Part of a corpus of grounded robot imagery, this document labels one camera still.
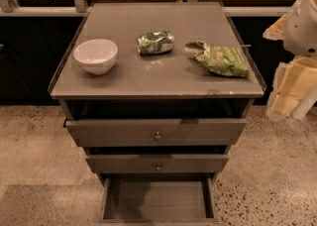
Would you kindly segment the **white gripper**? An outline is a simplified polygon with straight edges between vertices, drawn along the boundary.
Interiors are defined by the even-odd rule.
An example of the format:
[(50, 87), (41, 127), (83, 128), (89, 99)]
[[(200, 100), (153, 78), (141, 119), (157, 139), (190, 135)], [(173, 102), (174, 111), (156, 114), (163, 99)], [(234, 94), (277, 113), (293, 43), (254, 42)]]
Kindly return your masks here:
[[(281, 16), (263, 33), (267, 40), (283, 39), (286, 16)], [(292, 112), (300, 100), (317, 85), (317, 58), (296, 56), (290, 63), (281, 62), (275, 72), (269, 95), (266, 117), (281, 121), (293, 117)]]

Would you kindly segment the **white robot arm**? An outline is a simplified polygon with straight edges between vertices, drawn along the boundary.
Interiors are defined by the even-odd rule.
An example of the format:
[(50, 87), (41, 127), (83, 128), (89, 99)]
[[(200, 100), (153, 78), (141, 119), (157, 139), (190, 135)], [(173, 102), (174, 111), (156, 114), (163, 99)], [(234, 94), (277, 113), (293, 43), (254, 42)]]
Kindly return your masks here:
[(317, 0), (296, 0), (263, 37), (282, 40), (294, 54), (290, 63), (281, 62), (276, 69), (266, 116), (271, 121), (303, 119), (317, 101)]

